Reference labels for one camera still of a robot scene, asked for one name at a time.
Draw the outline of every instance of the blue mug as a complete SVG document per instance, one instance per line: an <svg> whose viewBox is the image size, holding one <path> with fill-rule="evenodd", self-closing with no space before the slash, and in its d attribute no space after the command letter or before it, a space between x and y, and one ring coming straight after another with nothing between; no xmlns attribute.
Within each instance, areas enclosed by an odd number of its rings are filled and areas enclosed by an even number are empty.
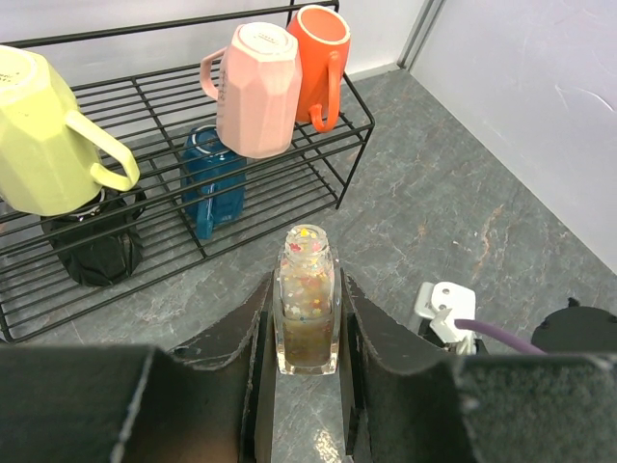
<svg viewBox="0 0 617 463"><path fill-rule="evenodd" d="M182 179L182 187L228 174L247 165L245 157L229 150L221 143L215 125L204 125L191 130L184 146L186 150L182 153L182 160L188 161L185 166L190 176ZM246 181L245 174L224 178L202 186L201 193L208 195L244 181ZM244 191L244 186L239 186L184 207L186 213L197 224L196 235L199 239L208 239L215 225L236 220L240 216L244 205ZM182 201L187 203L199 196L197 189L191 190L182 195Z"/></svg>

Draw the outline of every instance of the yellow mug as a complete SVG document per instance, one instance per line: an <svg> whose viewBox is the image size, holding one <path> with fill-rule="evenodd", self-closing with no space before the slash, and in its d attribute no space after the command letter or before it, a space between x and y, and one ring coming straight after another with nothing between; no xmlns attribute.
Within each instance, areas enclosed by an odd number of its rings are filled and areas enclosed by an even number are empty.
<svg viewBox="0 0 617 463"><path fill-rule="evenodd" d="M126 173L103 167L99 147ZM139 179L129 148L79 112L67 83L41 55L0 45L0 197L22 212L59 215L101 185L128 191Z"/></svg>

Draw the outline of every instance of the black mug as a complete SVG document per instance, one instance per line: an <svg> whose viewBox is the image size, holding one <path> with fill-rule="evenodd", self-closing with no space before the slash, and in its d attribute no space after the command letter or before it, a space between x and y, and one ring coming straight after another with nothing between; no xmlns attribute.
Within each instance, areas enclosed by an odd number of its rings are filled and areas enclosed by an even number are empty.
<svg viewBox="0 0 617 463"><path fill-rule="evenodd" d="M131 190L135 203L146 199L142 188ZM49 237L55 250L95 234L126 226L134 222L144 212L144 208L117 213L107 219L99 219L91 224L94 217L105 216L127 206L124 198L116 190L102 188L96 198L69 215L41 217L44 234L56 232L68 226L81 223L79 227ZM142 261L144 245L137 227L127 227L112 231L81 246L58 252L58 259L69 276L84 286L111 286L130 277Z"/></svg>

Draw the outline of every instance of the yellow mug handle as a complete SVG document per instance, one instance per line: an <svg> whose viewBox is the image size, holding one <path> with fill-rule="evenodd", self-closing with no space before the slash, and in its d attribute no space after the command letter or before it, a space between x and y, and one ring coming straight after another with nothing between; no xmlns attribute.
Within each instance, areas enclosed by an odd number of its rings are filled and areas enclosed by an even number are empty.
<svg viewBox="0 0 617 463"><path fill-rule="evenodd" d="M93 176L96 183L119 191L128 191L135 186L137 180L139 180L139 168L129 148L90 121L79 111L68 111L65 117L65 123L70 129L90 140L120 162L122 168L126 172L126 177L121 176L103 167L102 164L95 162L90 168L90 175Z"/></svg>

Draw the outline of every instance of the wire rack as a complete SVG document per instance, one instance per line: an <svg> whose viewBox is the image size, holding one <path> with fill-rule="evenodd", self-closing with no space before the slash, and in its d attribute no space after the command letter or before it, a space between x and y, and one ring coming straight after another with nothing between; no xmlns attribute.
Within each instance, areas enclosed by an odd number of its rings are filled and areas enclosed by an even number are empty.
<svg viewBox="0 0 617 463"><path fill-rule="evenodd" d="M319 4L337 9L337 2ZM7 44L28 48L263 14L287 14L290 18L300 7L292 1L283 7L253 12ZM213 71L216 80L217 63ZM147 195L145 201L132 204L132 194L123 193L120 198L128 202L125 208L105 212L89 224L141 207L145 213L132 224L54 249L49 238L61 232L43 235L41 231L41 223L52 219L12 211L0 203L0 333L4 341L29 340L317 211L340 206L374 126L368 108L346 75L343 107L349 111L339 115L333 131L319 134L310 124L296 124L287 152L260 161L250 160L246 167L224 176L182 186L182 179L190 176L181 157L189 131L213 122L216 116L215 102L203 94L198 76L199 65L189 65L73 88L89 119L115 135L120 131L116 138L133 150L141 171L139 185ZM347 113L354 113L362 123L355 126ZM350 153L355 156L351 163ZM111 170L121 168L105 153L102 159ZM246 177L242 183L209 195L201 193L205 184L240 173ZM238 187L246 188L242 215L216 227L210 239L199 240L184 207ZM192 190L199 191L199 196L183 203L182 195ZM62 232L80 226L73 225ZM136 272L116 286L80 286L58 260L59 252L133 226L144 242L144 258Z"/></svg>

